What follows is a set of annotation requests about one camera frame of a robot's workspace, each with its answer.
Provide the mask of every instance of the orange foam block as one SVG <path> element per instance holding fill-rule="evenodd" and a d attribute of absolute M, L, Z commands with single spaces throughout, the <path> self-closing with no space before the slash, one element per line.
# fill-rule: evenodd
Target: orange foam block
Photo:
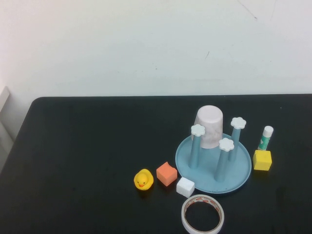
<path fill-rule="evenodd" d="M 156 170 L 157 178 L 166 186 L 177 179 L 177 170 L 165 162 Z"/>

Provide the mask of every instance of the rubber duck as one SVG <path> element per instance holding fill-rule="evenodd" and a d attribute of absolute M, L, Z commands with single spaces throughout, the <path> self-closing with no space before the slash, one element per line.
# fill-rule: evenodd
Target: rubber duck
<path fill-rule="evenodd" d="M 142 169 L 136 174 L 134 183 L 137 189 L 148 190 L 154 183 L 154 178 L 149 170 Z"/>

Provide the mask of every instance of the flower-shaped knob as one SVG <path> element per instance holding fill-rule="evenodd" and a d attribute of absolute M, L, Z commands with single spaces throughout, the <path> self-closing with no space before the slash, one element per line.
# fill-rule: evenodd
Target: flower-shaped knob
<path fill-rule="evenodd" d="M 196 124 L 191 127 L 191 132 L 194 136 L 200 137 L 202 135 L 205 135 L 205 127 L 201 126 L 200 124 Z"/>
<path fill-rule="evenodd" d="M 233 118 L 231 125 L 236 129 L 245 128 L 246 121 L 242 117 Z"/>
<path fill-rule="evenodd" d="M 223 138 L 219 141 L 219 144 L 220 149 L 226 152 L 234 149 L 234 142 L 228 138 Z"/>

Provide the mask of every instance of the white tape roll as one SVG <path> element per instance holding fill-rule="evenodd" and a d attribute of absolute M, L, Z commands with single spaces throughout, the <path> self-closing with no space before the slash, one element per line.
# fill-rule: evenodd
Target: white tape roll
<path fill-rule="evenodd" d="M 214 229 L 212 229 L 210 231 L 206 231 L 206 232 L 199 231 L 199 230 L 196 230 L 195 228 L 193 228 L 187 222 L 187 220 L 185 218 L 186 210 L 187 210 L 187 208 L 189 208 L 190 205 L 192 205 L 195 202 L 206 202 L 206 203 L 212 205 L 216 209 L 216 211 L 219 214 L 220 221 L 219 221 L 218 225 Z M 217 234 L 221 230 L 222 225 L 224 223 L 224 212 L 223 212 L 223 209 L 222 209 L 221 205 L 219 204 L 219 202 L 217 202 L 212 197 L 207 196 L 207 195 L 194 195 L 194 196 L 190 197 L 189 199 L 187 199 L 183 203 L 182 211 L 181 211 L 181 218 L 182 218 L 182 223 L 183 223 L 184 228 L 190 234 L 204 234 L 204 233 L 206 233 L 206 234 Z"/>

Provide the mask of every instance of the upside-down cup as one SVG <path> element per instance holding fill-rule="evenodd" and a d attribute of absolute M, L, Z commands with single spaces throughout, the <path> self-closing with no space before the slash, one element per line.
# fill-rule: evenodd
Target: upside-down cup
<path fill-rule="evenodd" d="M 212 149 L 219 146 L 223 133 L 223 113 L 216 106 L 203 106 L 196 115 L 195 123 L 205 127 L 205 134 L 201 136 L 200 147 Z"/>

